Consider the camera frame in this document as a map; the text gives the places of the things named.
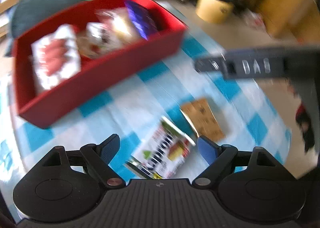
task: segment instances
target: red box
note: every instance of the red box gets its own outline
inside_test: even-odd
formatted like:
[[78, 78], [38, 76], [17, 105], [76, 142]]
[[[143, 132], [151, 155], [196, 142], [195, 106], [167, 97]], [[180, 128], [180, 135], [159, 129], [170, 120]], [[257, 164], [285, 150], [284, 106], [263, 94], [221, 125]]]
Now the red box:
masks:
[[120, 80], [167, 57], [180, 47], [186, 25], [152, 0], [133, 0], [147, 8], [160, 34], [140, 40], [107, 56], [82, 61], [81, 71], [49, 91], [36, 95], [29, 59], [31, 44], [68, 23], [81, 31], [87, 22], [97, 22], [97, 9], [124, 7], [124, 0], [85, 1], [42, 21], [15, 40], [13, 83], [18, 115], [46, 128], [66, 113]]

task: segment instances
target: trash bin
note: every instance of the trash bin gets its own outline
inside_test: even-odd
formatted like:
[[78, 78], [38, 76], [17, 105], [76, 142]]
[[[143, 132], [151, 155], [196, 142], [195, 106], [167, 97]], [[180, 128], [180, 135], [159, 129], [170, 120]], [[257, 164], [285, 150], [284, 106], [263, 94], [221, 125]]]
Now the trash bin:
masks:
[[196, 14], [208, 23], [222, 23], [239, 0], [198, 0]]

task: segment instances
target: checkered tablecloth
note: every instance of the checkered tablecloth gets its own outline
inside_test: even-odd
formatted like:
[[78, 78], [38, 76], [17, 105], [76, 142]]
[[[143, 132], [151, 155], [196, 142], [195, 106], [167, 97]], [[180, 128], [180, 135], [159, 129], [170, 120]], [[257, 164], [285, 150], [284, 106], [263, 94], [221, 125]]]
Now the checkered tablecloth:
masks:
[[[121, 146], [110, 166], [129, 180], [134, 174], [123, 163], [142, 140], [150, 137], [162, 115], [192, 135], [179, 105], [200, 97], [208, 99], [226, 134], [219, 144], [248, 151], [263, 146], [284, 163], [291, 131], [257, 83], [225, 81], [220, 73], [198, 74], [193, 59], [219, 53], [222, 48], [168, 3], [162, 5], [190, 27], [177, 54], [108, 88], [48, 129], [33, 126], [16, 115], [11, 77], [1, 81], [0, 189], [12, 212], [14, 185], [52, 147], [63, 145], [66, 150], [76, 150], [87, 143], [99, 144], [117, 133]], [[206, 167], [193, 148], [176, 176], [192, 180]]]

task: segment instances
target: metal screw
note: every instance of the metal screw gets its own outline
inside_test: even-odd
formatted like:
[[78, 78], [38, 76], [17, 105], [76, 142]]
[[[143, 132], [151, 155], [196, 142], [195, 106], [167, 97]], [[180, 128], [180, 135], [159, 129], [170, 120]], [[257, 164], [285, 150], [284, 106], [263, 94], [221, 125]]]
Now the metal screw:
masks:
[[107, 184], [111, 186], [118, 186], [122, 184], [122, 180], [117, 177], [113, 177], [108, 179]]
[[205, 177], [200, 177], [196, 179], [195, 183], [200, 186], [205, 186], [209, 185], [211, 183], [211, 180]]

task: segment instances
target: snack package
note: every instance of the snack package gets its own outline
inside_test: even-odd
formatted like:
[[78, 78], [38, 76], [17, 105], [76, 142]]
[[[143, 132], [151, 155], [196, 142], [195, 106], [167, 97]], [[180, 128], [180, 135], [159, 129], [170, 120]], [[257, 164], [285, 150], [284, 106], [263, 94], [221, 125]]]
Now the snack package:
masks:
[[31, 48], [37, 93], [57, 86], [81, 70], [76, 36], [69, 24], [37, 40]]
[[126, 7], [114, 10], [98, 10], [99, 21], [110, 34], [115, 34], [123, 45], [133, 43], [141, 37], [129, 19]]
[[147, 179], [167, 179], [185, 162], [194, 141], [166, 117], [162, 117], [152, 137], [143, 142], [125, 166]]
[[81, 54], [89, 58], [99, 58], [123, 46], [114, 32], [106, 28], [103, 23], [87, 23], [86, 37], [87, 40], [81, 40], [83, 43], [81, 50], [85, 49], [87, 52]]
[[147, 9], [131, 0], [125, 0], [124, 4], [128, 9], [131, 22], [142, 38], [148, 40], [151, 34], [158, 32], [156, 24]]
[[180, 110], [197, 137], [206, 136], [216, 142], [225, 137], [205, 98], [185, 103]]

